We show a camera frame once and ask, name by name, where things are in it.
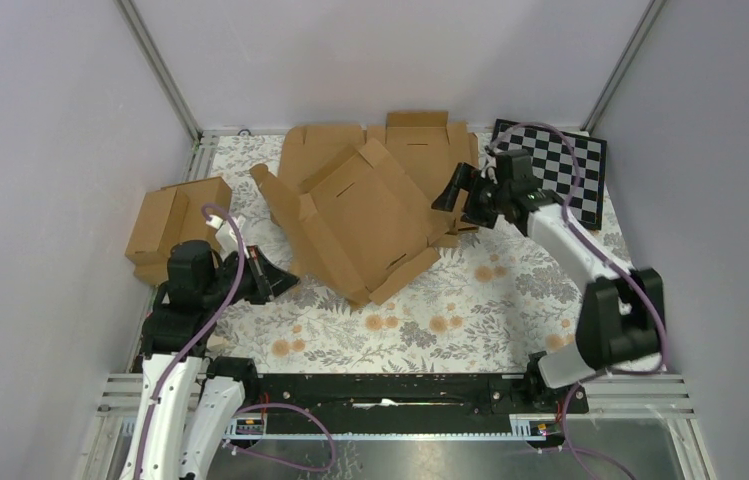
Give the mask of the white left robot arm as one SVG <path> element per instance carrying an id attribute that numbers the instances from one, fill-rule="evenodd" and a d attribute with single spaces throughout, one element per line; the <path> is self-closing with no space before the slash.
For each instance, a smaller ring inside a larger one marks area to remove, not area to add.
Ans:
<path id="1" fill-rule="evenodd" d="M 236 410 L 259 401 L 256 367 L 245 358 L 207 357 L 221 312 L 265 305 L 298 276 L 255 245 L 223 258 L 204 240 L 175 246 L 168 278 L 142 326 L 141 397 L 123 479 L 203 479 Z"/>

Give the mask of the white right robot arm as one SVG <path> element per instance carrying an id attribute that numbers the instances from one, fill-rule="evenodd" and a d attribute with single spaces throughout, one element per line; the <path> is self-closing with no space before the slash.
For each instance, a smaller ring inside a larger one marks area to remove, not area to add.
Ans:
<path id="1" fill-rule="evenodd" d="M 525 150 L 497 155 L 493 173 L 459 163 L 432 209 L 458 211 L 465 223 L 493 228 L 505 219 L 543 247 L 581 292 L 575 340 L 534 360 L 525 402 L 547 412 L 563 387 L 618 371 L 624 362 L 665 354 L 663 283 L 653 269 L 634 268 L 589 239 L 564 200 L 543 188 Z"/>

